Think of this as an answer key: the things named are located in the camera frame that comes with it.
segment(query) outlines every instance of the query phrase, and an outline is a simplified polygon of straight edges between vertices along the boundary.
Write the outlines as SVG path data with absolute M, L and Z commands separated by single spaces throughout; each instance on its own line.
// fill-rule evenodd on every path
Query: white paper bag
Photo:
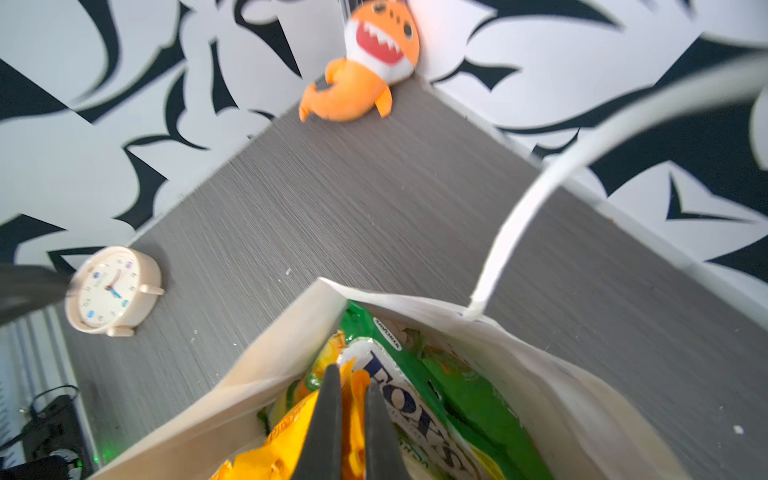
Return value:
M 539 176 L 505 222 L 469 308 L 318 279 L 248 347 L 219 385 L 95 478 L 204 480 L 225 460 L 258 448 L 264 432 L 257 411 L 304 374 L 336 331 L 347 300 L 374 313 L 384 309 L 449 339 L 504 395 L 556 479 L 689 478 L 640 413 L 609 385 L 522 342 L 482 312 L 525 226 L 575 169 L 662 120 L 754 96 L 766 78 L 768 57 L 734 62 L 630 106 L 576 143 Z

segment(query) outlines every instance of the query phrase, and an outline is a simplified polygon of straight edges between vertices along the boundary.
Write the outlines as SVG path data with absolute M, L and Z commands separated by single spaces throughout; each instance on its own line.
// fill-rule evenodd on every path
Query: plush toy mouth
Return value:
M 403 57 L 399 45 L 392 37 L 368 22 L 360 22 L 358 25 L 357 44 L 386 64 L 394 65 Z

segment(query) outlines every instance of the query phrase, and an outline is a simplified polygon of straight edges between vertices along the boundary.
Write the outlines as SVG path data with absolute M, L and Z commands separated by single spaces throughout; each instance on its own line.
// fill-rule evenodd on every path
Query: plush toy head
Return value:
M 405 3 L 372 0 L 349 17 L 346 57 L 365 65 L 387 84 L 413 73 L 419 61 L 419 34 Z

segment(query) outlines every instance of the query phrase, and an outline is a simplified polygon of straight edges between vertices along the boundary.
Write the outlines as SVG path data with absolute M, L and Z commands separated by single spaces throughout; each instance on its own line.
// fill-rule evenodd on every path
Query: clock face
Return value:
M 130 253 L 114 253 L 89 266 L 78 294 L 83 323 L 96 328 L 123 316 L 138 284 L 139 266 Z

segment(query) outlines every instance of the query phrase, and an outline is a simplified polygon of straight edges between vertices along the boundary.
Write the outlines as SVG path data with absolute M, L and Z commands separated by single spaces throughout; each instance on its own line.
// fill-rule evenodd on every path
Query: gray table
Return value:
M 537 172 L 415 81 L 394 96 L 385 120 L 276 121 L 134 245 L 167 294 L 133 339 L 65 329 L 106 460 L 215 385 L 317 276 L 467 301 Z M 768 475 L 768 334 L 571 195 L 539 214 L 488 313 L 625 394 L 695 478 Z

